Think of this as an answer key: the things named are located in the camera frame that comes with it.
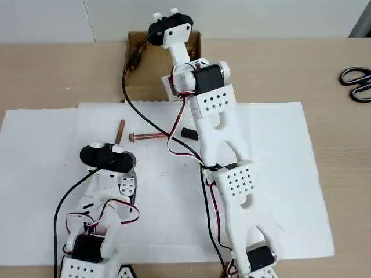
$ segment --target cardboard box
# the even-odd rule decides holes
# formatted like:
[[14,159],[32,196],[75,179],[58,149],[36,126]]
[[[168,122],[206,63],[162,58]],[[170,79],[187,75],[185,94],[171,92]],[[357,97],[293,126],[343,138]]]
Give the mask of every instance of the cardboard box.
[[[138,44],[142,42],[147,32],[129,32],[126,41],[125,64],[135,51]],[[190,39],[185,43],[188,51],[195,50],[191,60],[201,57],[201,33],[192,31]],[[167,100],[165,87],[161,78],[170,74],[173,60],[168,49],[160,46],[147,44],[143,51],[138,67],[129,72],[126,78],[126,91],[133,100]]]

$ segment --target bolt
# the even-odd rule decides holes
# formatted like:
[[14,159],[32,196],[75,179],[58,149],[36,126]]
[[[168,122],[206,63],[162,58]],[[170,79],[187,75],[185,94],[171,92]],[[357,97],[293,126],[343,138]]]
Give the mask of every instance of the bolt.
[[168,137],[166,134],[162,133],[148,133],[148,134],[130,134],[129,141],[135,143],[137,140],[145,140],[145,139],[155,139],[155,138],[165,138]]

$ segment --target white paper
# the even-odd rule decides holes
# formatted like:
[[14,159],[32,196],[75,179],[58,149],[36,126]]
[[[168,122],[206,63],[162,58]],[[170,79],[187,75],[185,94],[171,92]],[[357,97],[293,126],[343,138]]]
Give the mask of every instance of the white paper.
[[[171,128],[180,108],[174,103],[136,103],[136,105],[165,130]],[[248,117],[246,107],[250,108]],[[264,176],[261,186],[269,192],[271,198],[270,203],[274,208],[272,217],[276,219],[282,232],[280,236],[285,249],[285,259],[333,255],[326,207],[318,182],[317,168],[301,104],[239,104],[238,109],[243,119],[241,126],[246,132],[246,138],[249,138],[249,148],[253,157],[263,165],[262,171],[264,172],[259,173]],[[26,121],[27,126],[32,130],[32,126],[40,125],[43,120],[48,121],[46,118],[50,119],[49,116],[44,115],[34,122],[25,114],[13,119],[9,117],[10,115],[7,114],[0,135],[0,165],[5,164],[6,157],[11,154],[4,150],[14,144],[11,138],[18,136],[16,126],[20,122],[25,124]],[[32,187],[37,188],[32,191],[32,197],[22,197],[22,202],[15,209],[16,214],[9,209],[6,210],[9,211],[6,220],[7,228],[0,231],[0,236],[8,238],[9,242],[21,240],[23,245],[16,246],[14,249],[13,244],[1,243],[7,245],[3,245],[4,248],[0,250],[0,264],[52,263],[52,214],[63,193],[79,177],[86,174],[84,166],[79,161],[79,150],[94,141],[114,141],[121,119],[126,120],[121,146],[133,152],[137,158],[136,171],[139,179],[137,206],[141,211],[139,221],[123,226],[121,229],[118,248],[122,261],[130,263],[217,261],[207,232],[205,205],[197,162],[189,158],[170,155],[166,150],[164,139],[130,143],[128,135],[131,132],[152,133],[156,131],[143,122],[127,105],[83,103],[77,111],[75,131],[70,129],[70,132],[65,132],[59,137],[61,145],[59,157],[63,156],[69,167],[63,169],[58,163],[55,163],[55,167],[50,166],[54,167],[55,171],[63,169],[63,179],[61,178],[63,182],[55,179],[55,176],[53,179],[50,175],[49,180],[54,181],[54,190],[45,196],[42,192],[46,189],[50,190],[50,182],[43,180],[38,173],[36,174],[38,179],[32,183]],[[185,111],[180,126],[194,127],[188,109]],[[51,140],[50,134],[54,134],[54,129],[56,127],[49,127],[48,132],[42,129],[38,134],[32,133],[32,140],[38,141],[39,138],[44,138],[44,141],[47,141],[44,142],[46,145],[53,146],[55,139]],[[197,142],[183,140],[198,150]],[[174,143],[172,148],[182,150]],[[26,149],[24,152],[28,152],[27,156],[35,156],[34,148],[24,149]],[[53,155],[54,159],[58,156],[54,153],[46,153],[46,151],[42,155]],[[33,171],[27,174],[32,172],[35,175],[35,172],[41,172],[41,169],[37,168],[38,161],[34,161]],[[22,159],[20,166],[26,167],[27,162]],[[0,203],[0,209],[3,211],[16,203],[17,195],[15,194],[22,190],[20,183],[24,178],[20,178],[19,172],[15,169],[15,164],[11,164],[7,168],[7,175],[0,175],[0,184],[7,182],[9,185],[7,198]],[[74,207],[78,194],[82,191],[83,188],[66,202],[64,212]],[[27,199],[33,199],[34,203],[26,206],[24,201]],[[209,206],[213,216],[212,205]],[[34,233],[29,234],[22,230],[18,233],[13,232],[13,229],[16,229],[14,223],[21,222],[21,216],[32,218],[35,213],[40,216],[34,222],[33,231],[44,235],[37,237],[42,239],[37,243]],[[66,234],[61,233],[60,236],[60,241],[63,242]],[[31,251],[24,252],[25,246],[26,250],[32,249],[32,256],[30,256]]]

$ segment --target black cable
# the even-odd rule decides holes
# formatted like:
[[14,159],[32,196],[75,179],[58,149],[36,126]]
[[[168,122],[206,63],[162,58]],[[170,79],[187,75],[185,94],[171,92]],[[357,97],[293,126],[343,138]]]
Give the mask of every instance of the black cable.
[[54,214],[54,223],[53,223],[53,229],[54,229],[54,278],[57,278],[58,277],[58,250],[57,250],[57,219],[58,219],[58,213],[59,213],[59,210],[60,210],[60,207],[62,206],[64,200],[67,198],[67,196],[76,188],[78,187],[80,184],[82,184],[84,181],[86,181],[88,178],[90,178],[92,175],[94,175],[96,172],[98,172],[99,170],[103,169],[103,167],[106,167],[108,164],[111,164],[111,163],[115,163],[117,162],[118,160],[120,160],[121,158],[116,158],[112,161],[110,161],[109,163],[101,166],[101,167],[98,167],[97,169],[91,171],[89,174],[87,174],[86,176],[84,176],[84,178],[82,178],[81,180],[79,180],[75,185],[73,185],[67,192],[66,194],[63,195],[62,199],[60,199],[59,201],[59,204],[57,206],[57,209],[56,209],[56,212]]
[[220,251],[218,249],[218,246],[216,245],[215,243],[215,240],[214,240],[214,237],[213,237],[213,233],[211,231],[211,223],[210,223],[210,212],[209,212],[209,204],[208,204],[208,196],[206,194],[206,187],[205,187],[205,182],[203,180],[203,174],[202,174],[202,167],[201,167],[201,164],[200,164],[200,167],[199,167],[199,173],[200,173],[200,178],[201,178],[201,184],[202,184],[202,192],[203,192],[203,199],[205,201],[205,209],[206,209],[206,218],[208,220],[208,231],[209,231],[209,236],[210,236],[210,240],[214,246],[214,249],[215,249],[215,252],[216,254],[218,255],[219,257],[219,260],[220,260],[220,264],[221,266],[223,267],[223,277],[226,275],[227,273],[227,269],[225,268],[225,265],[224,265],[224,261],[223,261],[223,257],[221,256],[220,254]]
[[[140,44],[140,46],[137,48],[137,50],[132,54],[131,58],[129,59],[128,63],[126,64],[124,70],[123,70],[123,74],[122,74],[122,82],[121,82],[121,86],[122,86],[122,92],[123,92],[123,96],[125,97],[126,101],[128,102],[128,104],[132,107],[132,109],[143,119],[145,120],[147,123],[149,123],[151,126],[153,126],[155,129],[157,129],[159,132],[161,132],[162,134],[166,135],[167,137],[169,137],[169,133],[167,133],[166,131],[164,131],[162,128],[160,128],[159,126],[157,126],[154,122],[152,122],[151,120],[149,120],[146,116],[144,116],[135,106],[134,104],[132,103],[132,101],[130,100],[129,96],[128,96],[128,93],[126,91],[126,87],[125,87],[125,79],[126,79],[126,76],[128,74],[128,71],[129,71],[129,68],[130,68],[130,64],[132,62],[132,57],[134,57],[136,55],[136,52],[138,51],[138,49],[140,49],[147,41],[148,41],[148,38],[151,36],[152,34],[149,33],[147,34],[147,36],[143,39],[142,43]],[[182,145],[183,147],[185,147],[186,149],[188,149],[191,153],[193,153],[199,160],[202,160],[200,155],[195,151],[193,150],[190,146],[188,146],[186,143],[180,141],[179,139],[175,138],[175,137],[172,137],[172,140],[174,140],[175,142],[177,142],[178,144]]]

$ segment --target black scissor handle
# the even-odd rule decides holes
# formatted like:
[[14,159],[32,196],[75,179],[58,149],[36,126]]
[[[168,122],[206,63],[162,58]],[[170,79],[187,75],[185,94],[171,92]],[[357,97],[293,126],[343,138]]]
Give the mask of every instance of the black scissor handle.
[[[354,79],[347,79],[346,76],[348,74],[350,74],[351,72],[358,72],[358,73],[360,72],[360,73],[363,73],[364,76],[357,77],[357,78],[354,78]],[[369,70],[368,68],[363,68],[363,67],[347,68],[339,76],[339,82],[343,86],[350,86],[350,85],[355,85],[355,84],[360,84],[361,85],[362,83],[366,83],[368,80],[371,80],[371,70]]]

